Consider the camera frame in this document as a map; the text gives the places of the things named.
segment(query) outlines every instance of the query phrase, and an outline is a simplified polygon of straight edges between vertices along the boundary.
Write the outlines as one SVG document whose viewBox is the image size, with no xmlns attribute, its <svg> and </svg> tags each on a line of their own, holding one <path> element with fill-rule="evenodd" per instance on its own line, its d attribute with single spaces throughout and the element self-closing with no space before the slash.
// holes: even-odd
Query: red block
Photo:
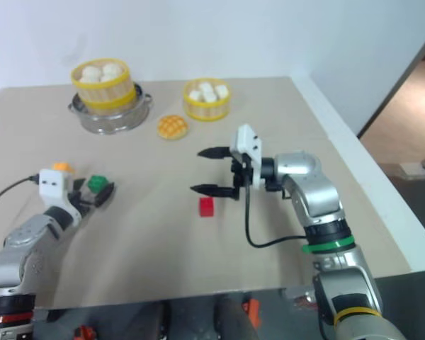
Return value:
<svg viewBox="0 0 425 340">
<path fill-rule="evenodd" d="M 198 201 L 198 209 L 201 217 L 214 216 L 214 198 L 204 197 Z"/>
</svg>

